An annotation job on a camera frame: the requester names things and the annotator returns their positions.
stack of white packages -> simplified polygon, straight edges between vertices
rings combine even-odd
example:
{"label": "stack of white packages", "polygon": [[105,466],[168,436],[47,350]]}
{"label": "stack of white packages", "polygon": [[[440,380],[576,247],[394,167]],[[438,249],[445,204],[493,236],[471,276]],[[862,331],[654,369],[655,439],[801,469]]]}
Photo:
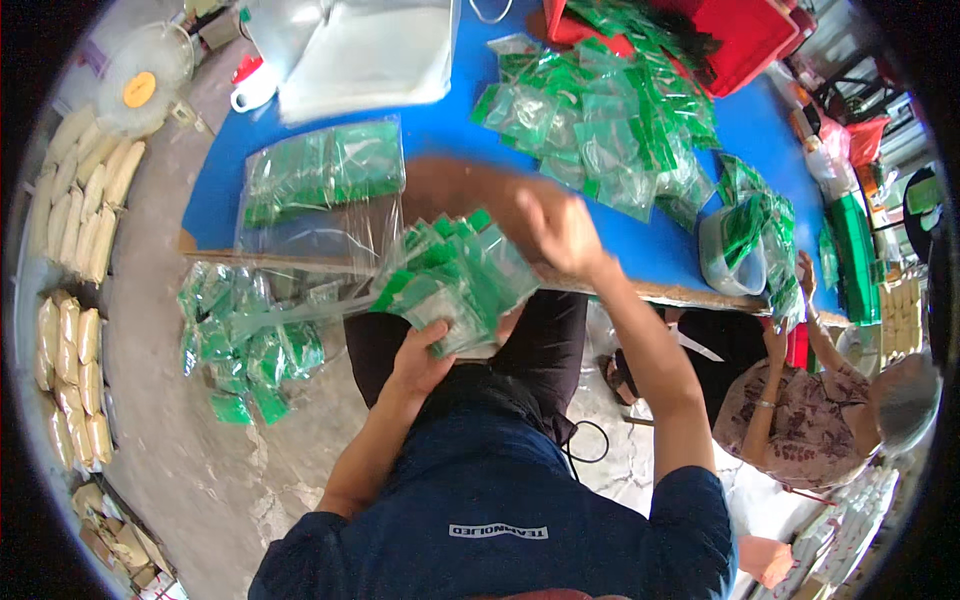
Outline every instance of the stack of white packages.
{"label": "stack of white packages", "polygon": [[437,102],[450,89],[460,0],[339,2],[279,88],[286,124]]}
{"label": "stack of white packages", "polygon": [[863,559],[893,501],[900,472],[868,468],[833,495],[827,507],[793,542],[793,567],[773,589],[758,587],[750,600],[789,598],[809,576],[839,588]]}

red lid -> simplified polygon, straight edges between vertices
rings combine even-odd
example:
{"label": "red lid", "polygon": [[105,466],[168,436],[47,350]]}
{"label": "red lid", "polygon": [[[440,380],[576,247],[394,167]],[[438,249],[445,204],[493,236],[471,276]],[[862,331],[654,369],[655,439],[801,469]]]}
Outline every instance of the red lid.
{"label": "red lid", "polygon": [[230,82],[239,84],[247,79],[261,64],[263,64],[262,57],[251,59],[249,54],[243,55],[243,59],[240,60],[240,65],[237,66],[237,70],[233,71],[233,79],[231,79]]}

blue tabletop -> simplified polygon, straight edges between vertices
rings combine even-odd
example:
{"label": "blue tabletop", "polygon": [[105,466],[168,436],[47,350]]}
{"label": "blue tabletop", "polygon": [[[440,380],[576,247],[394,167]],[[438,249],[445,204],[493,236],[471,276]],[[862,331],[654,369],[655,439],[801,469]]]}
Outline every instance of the blue tabletop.
{"label": "blue tabletop", "polygon": [[[206,156],[197,176],[182,226],[199,251],[233,247],[236,214],[244,179],[244,159],[281,139],[316,129],[399,114],[403,152],[410,158],[440,154],[483,160],[522,171],[536,171],[536,162],[499,143],[498,135],[473,125],[467,116],[487,84],[497,80],[496,56],[488,40],[524,31],[524,18],[539,3],[515,0],[507,17],[496,25],[481,23],[464,6],[451,75],[450,92],[434,105],[390,108],[322,119],[287,128],[279,121],[274,98],[264,108],[246,113],[231,111]],[[728,98],[716,101],[717,135],[726,152],[754,166],[771,188],[793,202],[796,210],[796,245],[814,258],[822,281],[818,239],[824,210],[820,191],[804,164],[803,148],[785,119],[785,108],[776,90],[760,76]],[[697,152],[716,180],[719,161],[711,152]],[[612,208],[588,203],[604,245],[616,254],[632,279],[664,285],[680,285],[709,291],[700,275],[696,236],[677,226],[658,210],[644,224]],[[701,215],[721,206],[714,195]],[[820,290],[817,306],[843,312],[835,290]]]}

black pants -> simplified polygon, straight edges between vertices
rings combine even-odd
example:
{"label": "black pants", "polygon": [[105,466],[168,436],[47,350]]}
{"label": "black pants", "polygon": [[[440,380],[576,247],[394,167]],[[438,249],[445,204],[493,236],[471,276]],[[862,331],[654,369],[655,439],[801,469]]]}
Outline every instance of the black pants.
{"label": "black pants", "polygon": [[[767,347],[763,344],[763,324],[757,317],[741,312],[689,310],[680,317],[678,329],[724,359],[724,362],[716,363],[699,352],[684,348],[704,390],[707,417],[712,429],[727,397],[727,390],[736,378],[767,357]],[[626,375],[627,385],[634,396],[640,396],[630,376],[623,350],[616,352],[616,367]]]}
{"label": "black pants", "polygon": [[[540,290],[527,301],[510,339],[489,362],[491,373],[513,380],[529,393],[537,403],[541,430],[557,444],[564,444],[575,430],[566,408],[580,379],[586,323],[587,296]],[[365,313],[344,321],[353,378],[368,408],[373,408],[393,372],[394,356],[409,328],[405,319],[388,313]],[[470,365],[454,367],[447,379],[466,367]]]}

white plastic tub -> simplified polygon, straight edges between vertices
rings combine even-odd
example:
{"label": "white plastic tub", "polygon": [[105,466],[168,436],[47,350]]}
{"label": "white plastic tub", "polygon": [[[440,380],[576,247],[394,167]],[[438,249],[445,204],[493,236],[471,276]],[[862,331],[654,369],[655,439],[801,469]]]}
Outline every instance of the white plastic tub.
{"label": "white plastic tub", "polygon": [[700,271],[707,284],[727,296],[756,296],[767,284],[767,261],[763,258],[763,240],[759,240],[733,270],[723,257],[723,236],[720,224],[730,212],[723,207],[700,223]]}

